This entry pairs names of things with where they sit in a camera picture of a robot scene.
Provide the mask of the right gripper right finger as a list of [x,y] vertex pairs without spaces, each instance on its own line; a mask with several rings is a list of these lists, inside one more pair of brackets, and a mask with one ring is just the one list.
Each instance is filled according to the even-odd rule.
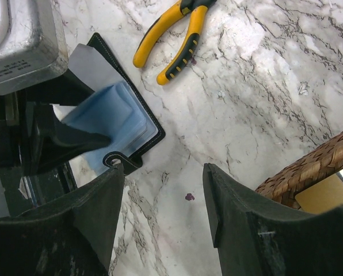
[[211,163],[203,190],[223,275],[343,275],[343,205],[322,214],[292,209]]

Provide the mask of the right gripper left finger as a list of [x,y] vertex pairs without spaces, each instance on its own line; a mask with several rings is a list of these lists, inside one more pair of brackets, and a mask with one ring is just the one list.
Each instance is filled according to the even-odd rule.
[[108,275],[123,165],[17,217],[0,218],[0,275]]

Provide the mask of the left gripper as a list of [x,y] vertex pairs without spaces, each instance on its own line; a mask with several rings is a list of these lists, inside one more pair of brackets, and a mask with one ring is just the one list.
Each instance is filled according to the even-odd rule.
[[[79,105],[93,93],[69,69],[49,81],[51,104]],[[53,106],[35,106],[24,90],[0,96],[0,218],[73,191],[74,176],[65,162],[109,144],[105,135],[60,122]]]

